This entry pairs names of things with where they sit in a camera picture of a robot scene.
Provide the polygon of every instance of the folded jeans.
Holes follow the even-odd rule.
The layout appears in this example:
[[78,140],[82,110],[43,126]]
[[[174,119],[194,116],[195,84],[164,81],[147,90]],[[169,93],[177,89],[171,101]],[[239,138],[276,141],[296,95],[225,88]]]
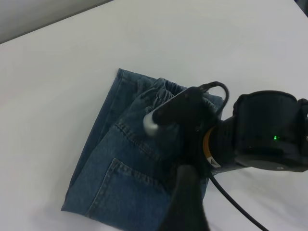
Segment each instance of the folded jeans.
[[[143,118],[185,87],[119,69],[87,139],[66,193],[63,211],[126,231],[155,231],[171,193],[168,179],[182,154],[179,126],[150,138]],[[207,94],[208,105],[222,98]],[[203,195],[207,180],[203,183]]]

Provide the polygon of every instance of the white backdrop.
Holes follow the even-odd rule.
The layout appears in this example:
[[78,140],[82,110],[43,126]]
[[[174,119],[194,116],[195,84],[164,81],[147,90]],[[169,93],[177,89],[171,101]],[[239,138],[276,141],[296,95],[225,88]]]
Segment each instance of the white backdrop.
[[[0,45],[0,229],[113,230],[60,208],[118,68],[185,86],[308,98],[308,19],[292,0],[116,0]],[[270,231],[308,227],[308,172],[217,180]],[[257,231],[209,185],[213,231]]]

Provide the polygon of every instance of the denim fabric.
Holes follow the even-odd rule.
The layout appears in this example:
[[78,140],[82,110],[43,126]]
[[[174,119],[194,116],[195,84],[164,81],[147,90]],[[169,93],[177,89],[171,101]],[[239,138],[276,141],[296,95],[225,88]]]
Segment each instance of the denim fabric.
[[[63,211],[126,231],[155,231],[171,193],[167,180],[182,155],[180,128],[147,137],[144,116],[185,87],[119,69],[72,176]],[[207,94],[213,108],[222,99]]]

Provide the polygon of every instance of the seam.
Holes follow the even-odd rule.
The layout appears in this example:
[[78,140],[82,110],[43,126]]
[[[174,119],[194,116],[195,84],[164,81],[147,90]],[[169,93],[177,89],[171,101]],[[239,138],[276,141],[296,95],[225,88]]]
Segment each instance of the seam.
[[101,201],[103,200],[103,196],[106,192],[106,190],[108,189],[109,186],[109,182],[113,176],[113,172],[118,169],[118,170],[122,170],[121,173],[125,174],[127,176],[133,177],[135,179],[138,179],[140,182],[145,183],[147,185],[152,185],[155,186],[157,188],[161,188],[162,190],[164,189],[164,187],[162,186],[162,184],[160,183],[159,180],[153,179],[141,172],[138,172],[134,169],[132,169],[131,167],[125,165],[123,162],[119,161],[116,158],[113,158],[111,161],[111,164],[102,180],[101,186],[98,189],[95,198],[91,204],[91,206],[89,207],[89,209],[87,210],[85,216],[91,218],[93,212],[96,210],[97,206],[101,203]]
[[153,186],[160,186],[160,182],[157,179],[151,178],[139,171],[136,171],[132,169],[131,167],[127,166],[123,162],[119,161],[116,159],[118,163],[118,169],[122,169],[122,173],[125,173],[127,176],[131,176],[133,178],[137,178],[140,180],[142,183],[146,183],[148,185],[153,185]]
[[120,132],[122,132],[124,134],[124,136],[130,141],[132,142],[134,145],[136,145],[143,153],[145,153],[148,157],[154,159],[155,161],[159,161],[160,160],[160,156],[159,155],[155,155],[153,153],[153,151],[151,151],[151,148],[148,147],[146,144],[141,144],[141,142],[139,142],[138,140],[136,140],[134,137],[135,135],[128,134],[123,127],[125,127],[124,124],[122,123],[118,123],[115,124],[115,126],[120,130]]
[[110,180],[110,175],[111,173],[114,171],[114,169],[117,167],[117,165],[119,165],[119,162],[116,161],[115,158],[113,158],[110,166],[108,167],[108,170],[102,180],[102,183],[101,183],[101,186],[100,188],[98,189],[95,197],[94,197],[94,200],[91,204],[91,206],[89,207],[89,209],[87,210],[85,216],[86,217],[91,217],[91,214],[93,213],[93,211],[97,208],[98,204],[99,204],[99,199],[102,198],[103,194],[105,193],[107,187],[104,187],[108,182],[106,182],[107,180]]
[[[117,88],[116,88],[115,96],[117,95],[117,93],[118,93],[118,91],[119,91],[119,89],[120,89],[120,85],[121,85],[122,80],[123,80],[123,73],[124,73],[124,72],[122,72],[122,74],[121,74],[121,76],[120,76],[121,79],[120,79],[119,84],[118,84],[118,86],[117,86]],[[109,116],[110,116],[110,112],[111,112],[111,110],[112,110],[112,108],[113,108],[113,105],[114,105],[114,103],[115,103],[115,98],[116,98],[116,97],[114,97],[113,100],[112,100],[112,103],[111,103],[111,105],[110,105],[110,108],[109,108],[109,111],[108,111],[108,115],[106,116],[105,121],[108,121],[108,118],[109,118]],[[106,127],[106,122],[104,123],[104,125],[103,125],[103,127],[102,127],[102,129],[101,129],[100,136],[99,136],[99,138],[98,138],[98,140],[97,140],[96,146],[97,146],[97,145],[100,143],[100,141],[102,140],[102,132],[103,132],[103,130],[104,130],[105,127]]]

